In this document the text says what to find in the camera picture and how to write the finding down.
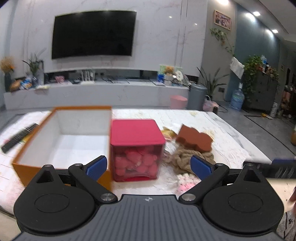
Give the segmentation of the brown bear-shaped sponge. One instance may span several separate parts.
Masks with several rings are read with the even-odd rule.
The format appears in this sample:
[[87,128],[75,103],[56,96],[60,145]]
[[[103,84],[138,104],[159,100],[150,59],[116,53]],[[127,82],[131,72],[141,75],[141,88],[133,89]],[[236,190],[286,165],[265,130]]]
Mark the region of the brown bear-shaped sponge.
[[211,152],[213,139],[195,128],[182,125],[176,137],[176,142],[187,149],[205,153]]

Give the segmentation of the wall-mounted black television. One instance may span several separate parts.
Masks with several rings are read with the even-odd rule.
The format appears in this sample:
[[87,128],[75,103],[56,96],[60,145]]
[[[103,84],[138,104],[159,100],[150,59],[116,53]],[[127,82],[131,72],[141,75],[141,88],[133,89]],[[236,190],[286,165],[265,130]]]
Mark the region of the wall-mounted black television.
[[132,56],[136,11],[85,11],[55,17],[52,59]]

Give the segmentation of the tall green floor plant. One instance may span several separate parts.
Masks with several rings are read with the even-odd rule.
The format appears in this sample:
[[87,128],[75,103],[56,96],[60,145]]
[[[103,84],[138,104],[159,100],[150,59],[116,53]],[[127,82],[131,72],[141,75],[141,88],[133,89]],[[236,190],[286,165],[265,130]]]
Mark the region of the tall green floor plant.
[[204,85],[204,87],[206,87],[207,95],[210,97],[210,99],[212,99],[215,89],[219,86],[225,85],[225,83],[219,83],[219,80],[229,76],[229,74],[218,76],[220,72],[220,68],[218,68],[215,71],[213,76],[211,76],[210,73],[207,74],[203,69],[203,67],[201,68],[197,67],[197,70],[199,71],[200,76],[203,79],[203,82],[201,84]]

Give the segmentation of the pink space heater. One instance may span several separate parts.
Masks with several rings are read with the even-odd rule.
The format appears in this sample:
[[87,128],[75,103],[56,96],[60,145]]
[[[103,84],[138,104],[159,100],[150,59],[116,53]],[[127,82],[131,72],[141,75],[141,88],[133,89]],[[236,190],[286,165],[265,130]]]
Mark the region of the pink space heater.
[[218,114],[218,110],[219,105],[212,101],[210,96],[206,95],[203,103],[203,111]]

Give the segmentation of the grey pedal trash can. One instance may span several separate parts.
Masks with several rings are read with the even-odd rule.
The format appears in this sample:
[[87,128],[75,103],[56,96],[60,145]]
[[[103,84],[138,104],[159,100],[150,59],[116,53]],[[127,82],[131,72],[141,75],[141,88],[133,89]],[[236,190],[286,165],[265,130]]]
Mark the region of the grey pedal trash can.
[[204,87],[204,85],[195,83],[191,84],[189,89],[187,109],[202,110],[207,90],[208,89]]

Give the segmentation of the red lidded storage cube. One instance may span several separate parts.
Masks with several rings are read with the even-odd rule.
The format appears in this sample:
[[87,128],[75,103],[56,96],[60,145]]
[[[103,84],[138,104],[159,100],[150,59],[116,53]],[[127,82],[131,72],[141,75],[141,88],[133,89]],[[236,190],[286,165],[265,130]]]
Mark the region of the red lidded storage cube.
[[165,144],[165,138],[155,120],[113,120],[110,164],[114,181],[156,180]]

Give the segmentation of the orange cardboard box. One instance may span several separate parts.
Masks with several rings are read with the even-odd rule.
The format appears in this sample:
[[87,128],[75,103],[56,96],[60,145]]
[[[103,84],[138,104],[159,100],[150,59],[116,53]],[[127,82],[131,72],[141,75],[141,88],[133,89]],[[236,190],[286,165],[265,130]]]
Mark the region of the orange cardboard box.
[[110,156],[110,106],[57,107],[35,128],[12,161],[27,186],[46,164],[67,169]]

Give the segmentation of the white wifi router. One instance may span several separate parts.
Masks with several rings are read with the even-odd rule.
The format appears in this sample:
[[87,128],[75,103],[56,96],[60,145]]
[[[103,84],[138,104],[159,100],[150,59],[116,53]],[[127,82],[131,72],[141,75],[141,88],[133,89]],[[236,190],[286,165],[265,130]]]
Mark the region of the white wifi router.
[[90,72],[88,70],[81,71],[81,85],[91,85],[95,84],[94,80],[95,74],[94,72]]

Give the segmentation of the pink white marshmallow toy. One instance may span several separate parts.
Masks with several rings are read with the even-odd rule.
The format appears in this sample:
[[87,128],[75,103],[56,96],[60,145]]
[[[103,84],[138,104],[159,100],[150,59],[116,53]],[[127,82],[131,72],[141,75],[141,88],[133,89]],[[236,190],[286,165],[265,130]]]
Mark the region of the pink white marshmallow toy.
[[194,174],[184,173],[177,175],[178,178],[178,188],[177,194],[181,195],[194,187],[196,184],[200,183],[201,180]]

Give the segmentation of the yellow snack packet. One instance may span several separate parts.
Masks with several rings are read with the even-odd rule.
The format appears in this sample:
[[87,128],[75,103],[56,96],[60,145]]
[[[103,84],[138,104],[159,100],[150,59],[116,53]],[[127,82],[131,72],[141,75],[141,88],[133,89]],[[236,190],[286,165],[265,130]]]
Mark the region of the yellow snack packet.
[[163,126],[163,129],[161,130],[161,132],[167,141],[172,141],[177,137],[177,134],[173,130],[165,126]]

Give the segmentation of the pink waste bin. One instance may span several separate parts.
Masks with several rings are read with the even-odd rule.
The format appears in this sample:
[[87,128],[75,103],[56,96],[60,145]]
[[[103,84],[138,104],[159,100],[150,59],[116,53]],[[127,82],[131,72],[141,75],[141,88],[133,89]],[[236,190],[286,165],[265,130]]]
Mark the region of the pink waste bin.
[[170,96],[170,109],[186,109],[188,99],[181,95]]

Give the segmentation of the white TV console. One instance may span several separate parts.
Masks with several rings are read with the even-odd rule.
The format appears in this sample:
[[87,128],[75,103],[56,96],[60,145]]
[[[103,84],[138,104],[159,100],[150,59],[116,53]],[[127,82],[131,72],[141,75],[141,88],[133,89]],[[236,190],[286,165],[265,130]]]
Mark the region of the white TV console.
[[7,110],[55,108],[58,106],[113,106],[124,108],[169,108],[170,97],[188,97],[187,87],[158,86],[152,82],[51,84],[37,89],[4,93]]

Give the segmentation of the white lace table cloth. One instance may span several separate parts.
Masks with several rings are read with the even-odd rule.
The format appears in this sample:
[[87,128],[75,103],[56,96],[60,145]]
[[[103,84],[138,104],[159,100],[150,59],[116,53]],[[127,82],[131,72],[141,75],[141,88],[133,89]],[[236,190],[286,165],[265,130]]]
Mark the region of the white lace table cloth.
[[240,169],[246,160],[270,163],[257,148],[248,149],[218,124],[215,114],[172,109],[55,108],[24,115],[1,134],[1,144],[36,125],[31,137],[1,153],[1,208],[13,213],[15,201],[46,165],[56,170],[81,167],[116,196],[176,194],[181,165],[172,158],[180,144],[161,132],[189,128],[199,155],[211,163]]

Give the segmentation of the teddy bear toy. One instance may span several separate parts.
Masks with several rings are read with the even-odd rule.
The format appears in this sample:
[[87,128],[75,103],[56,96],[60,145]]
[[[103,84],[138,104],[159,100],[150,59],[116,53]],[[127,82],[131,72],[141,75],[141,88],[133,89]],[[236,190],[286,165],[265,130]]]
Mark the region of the teddy bear toy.
[[166,66],[164,73],[165,73],[165,75],[173,76],[175,73],[174,66]]

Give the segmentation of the framed wall picture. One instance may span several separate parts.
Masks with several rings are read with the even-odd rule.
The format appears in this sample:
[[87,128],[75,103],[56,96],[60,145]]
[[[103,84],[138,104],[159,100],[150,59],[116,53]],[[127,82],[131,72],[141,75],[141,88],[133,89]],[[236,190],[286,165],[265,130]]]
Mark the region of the framed wall picture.
[[214,11],[214,24],[222,28],[225,28],[226,30],[229,30],[229,31],[231,30],[231,27],[232,27],[231,18],[217,10]]

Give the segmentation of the dried flower vase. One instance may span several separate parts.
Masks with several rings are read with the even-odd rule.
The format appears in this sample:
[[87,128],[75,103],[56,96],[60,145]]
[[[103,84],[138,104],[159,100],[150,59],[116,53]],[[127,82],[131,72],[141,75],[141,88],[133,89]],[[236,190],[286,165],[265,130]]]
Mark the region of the dried flower vase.
[[1,71],[4,73],[4,87],[5,91],[10,91],[10,85],[12,84],[11,73],[14,72],[15,66],[12,57],[4,57],[1,60]]

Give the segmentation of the beige knitted scarf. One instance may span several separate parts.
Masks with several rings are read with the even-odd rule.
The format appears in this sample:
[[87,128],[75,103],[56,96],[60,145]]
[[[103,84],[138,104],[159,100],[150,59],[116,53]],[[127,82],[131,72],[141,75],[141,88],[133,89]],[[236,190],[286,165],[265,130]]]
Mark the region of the beige knitted scarf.
[[192,156],[200,157],[210,164],[215,164],[214,155],[211,152],[200,153],[195,150],[186,149],[184,147],[178,147],[172,154],[167,151],[164,152],[163,162],[171,165],[175,168],[175,172],[191,173],[193,174],[190,167],[190,159]]

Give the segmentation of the dark grey cabinet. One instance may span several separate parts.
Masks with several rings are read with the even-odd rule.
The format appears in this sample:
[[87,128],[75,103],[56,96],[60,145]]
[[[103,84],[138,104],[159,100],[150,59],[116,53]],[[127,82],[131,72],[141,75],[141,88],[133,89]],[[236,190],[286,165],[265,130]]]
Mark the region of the dark grey cabinet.
[[272,79],[265,73],[257,73],[254,93],[245,101],[246,109],[270,112],[275,100],[278,81]]

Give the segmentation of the blue water bottle jug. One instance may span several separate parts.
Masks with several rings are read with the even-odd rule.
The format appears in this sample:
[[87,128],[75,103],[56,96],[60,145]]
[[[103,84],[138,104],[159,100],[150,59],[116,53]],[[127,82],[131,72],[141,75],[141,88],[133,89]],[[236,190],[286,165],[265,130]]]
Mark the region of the blue water bottle jug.
[[238,89],[234,90],[231,101],[230,101],[230,107],[234,110],[241,111],[245,96],[242,91],[243,83],[240,82]]

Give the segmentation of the black remote control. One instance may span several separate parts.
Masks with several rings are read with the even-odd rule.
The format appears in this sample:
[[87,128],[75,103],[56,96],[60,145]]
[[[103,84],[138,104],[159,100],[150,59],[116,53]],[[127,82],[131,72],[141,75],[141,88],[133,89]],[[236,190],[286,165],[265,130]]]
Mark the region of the black remote control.
[[8,141],[2,145],[1,147],[2,152],[6,154],[10,149],[12,149],[16,144],[22,141],[25,137],[27,137],[38,126],[39,125],[37,123],[33,123],[31,126],[28,126],[20,130],[15,135],[10,137]]

